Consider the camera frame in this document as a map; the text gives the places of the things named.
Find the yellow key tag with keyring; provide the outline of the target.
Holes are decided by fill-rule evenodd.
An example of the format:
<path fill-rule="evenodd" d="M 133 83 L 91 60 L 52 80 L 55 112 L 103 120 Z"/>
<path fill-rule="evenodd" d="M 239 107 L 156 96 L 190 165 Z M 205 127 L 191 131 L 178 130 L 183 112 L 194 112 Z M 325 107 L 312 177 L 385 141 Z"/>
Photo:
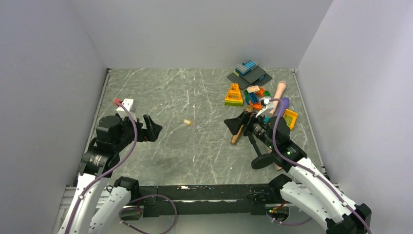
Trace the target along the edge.
<path fill-rule="evenodd" d="M 192 125 L 192 121 L 191 121 L 191 120 L 188 120 L 188 119 L 184 119 L 184 120 L 183 120 L 183 123 L 184 123 L 184 124 L 187 124 L 187 125 Z"/>

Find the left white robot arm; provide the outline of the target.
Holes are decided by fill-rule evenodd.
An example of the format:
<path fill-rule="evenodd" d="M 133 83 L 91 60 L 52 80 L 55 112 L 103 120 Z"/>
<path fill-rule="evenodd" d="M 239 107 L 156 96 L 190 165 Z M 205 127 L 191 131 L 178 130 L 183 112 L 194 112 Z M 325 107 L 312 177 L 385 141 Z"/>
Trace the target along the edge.
<path fill-rule="evenodd" d="M 97 208 L 102 192 L 120 162 L 120 152 L 133 143 L 134 128 L 128 117 L 119 114 L 99 120 L 87 152 L 82 156 L 77 186 L 60 234 L 102 234 L 126 204 L 135 204 L 140 196 L 139 182 L 121 176 L 104 204 Z"/>

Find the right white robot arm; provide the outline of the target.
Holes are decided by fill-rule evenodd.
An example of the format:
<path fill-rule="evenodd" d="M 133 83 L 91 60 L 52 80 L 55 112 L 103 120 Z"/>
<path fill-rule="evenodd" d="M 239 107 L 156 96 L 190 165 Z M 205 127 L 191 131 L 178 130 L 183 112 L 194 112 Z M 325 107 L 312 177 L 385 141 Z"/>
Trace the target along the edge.
<path fill-rule="evenodd" d="M 284 170 L 269 182 L 269 198 L 287 201 L 307 213 L 327 234 L 369 234 L 372 211 L 357 204 L 335 187 L 314 165 L 307 154 L 290 139 L 290 128 L 282 117 L 268 121 L 247 111 L 224 120 L 229 131 L 242 131 L 249 138 L 257 157 L 254 170 L 276 164 Z"/>

